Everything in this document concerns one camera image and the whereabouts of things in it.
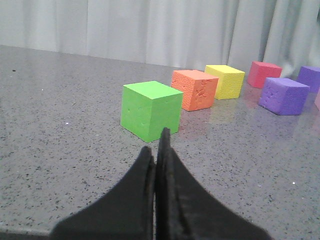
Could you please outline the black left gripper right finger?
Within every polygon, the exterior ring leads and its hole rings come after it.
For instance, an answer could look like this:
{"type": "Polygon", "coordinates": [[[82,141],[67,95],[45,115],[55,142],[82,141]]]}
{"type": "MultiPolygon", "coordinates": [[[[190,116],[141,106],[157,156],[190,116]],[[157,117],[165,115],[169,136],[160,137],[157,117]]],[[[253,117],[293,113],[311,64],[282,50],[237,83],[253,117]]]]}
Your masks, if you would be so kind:
{"type": "Polygon", "coordinates": [[[161,133],[155,178],[156,239],[270,240],[262,228],[224,206],[191,175],[161,133]]]}

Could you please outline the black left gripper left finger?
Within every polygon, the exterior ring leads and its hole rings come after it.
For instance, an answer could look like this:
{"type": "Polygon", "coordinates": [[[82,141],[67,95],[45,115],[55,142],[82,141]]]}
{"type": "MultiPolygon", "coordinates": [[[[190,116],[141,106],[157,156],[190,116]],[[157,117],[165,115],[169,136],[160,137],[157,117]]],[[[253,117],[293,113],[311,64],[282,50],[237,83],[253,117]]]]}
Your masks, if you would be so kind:
{"type": "Polygon", "coordinates": [[[145,146],[125,176],[103,197],[60,221],[52,240],[151,240],[156,165],[145,146]]]}

